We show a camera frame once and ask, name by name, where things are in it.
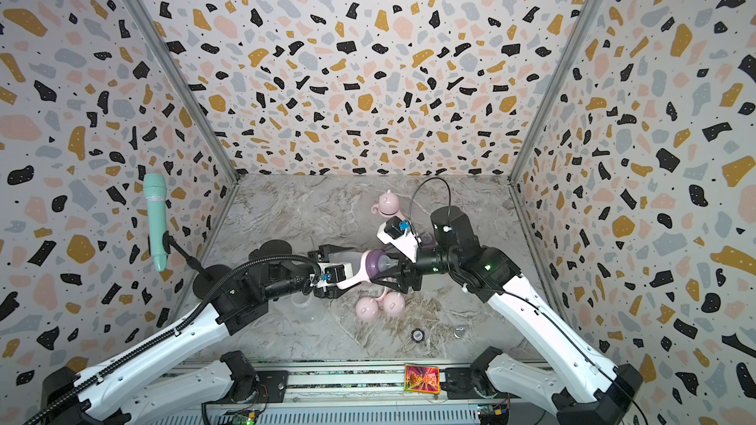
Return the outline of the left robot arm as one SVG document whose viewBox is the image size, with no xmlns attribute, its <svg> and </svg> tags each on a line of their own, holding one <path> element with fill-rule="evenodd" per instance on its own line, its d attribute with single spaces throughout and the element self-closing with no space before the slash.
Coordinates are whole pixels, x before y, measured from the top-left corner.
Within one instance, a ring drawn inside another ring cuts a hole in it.
<svg viewBox="0 0 756 425">
<path fill-rule="evenodd" d="M 295 255 L 282 240 L 265 243 L 230 269 L 201 269 L 200 302 L 188 314 L 128 350 L 76 373 L 63 367 L 43 382 L 31 424 L 149 424 L 200 403 L 244 403 L 263 394 L 260 374 L 240 351 L 195 373 L 161 375 L 266 315 L 272 301 L 299 293 L 337 298 L 358 279 L 364 254 L 323 245 Z"/>
</svg>

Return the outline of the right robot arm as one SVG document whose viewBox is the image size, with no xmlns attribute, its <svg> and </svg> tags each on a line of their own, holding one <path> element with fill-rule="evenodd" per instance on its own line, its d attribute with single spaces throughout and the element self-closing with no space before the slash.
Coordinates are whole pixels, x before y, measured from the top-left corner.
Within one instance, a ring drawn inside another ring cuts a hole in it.
<svg viewBox="0 0 756 425">
<path fill-rule="evenodd" d="M 448 275 L 516 328 L 550 367 L 529 366 L 490 347 L 471 365 L 478 389 L 517 395 L 561 424 L 622 423 L 643 384 L 640 372 L 630 364 L 615 365 L 589 346 L 502 250 L 480 243 L 459 208 L 440 208 L 430 221 L 432 246 L 421 245 L 408 220 L 394 216 L 380 225 L 378 238 L 401 254 L 385 275 L 410 288 L 426 275 Z"/>
</svg>

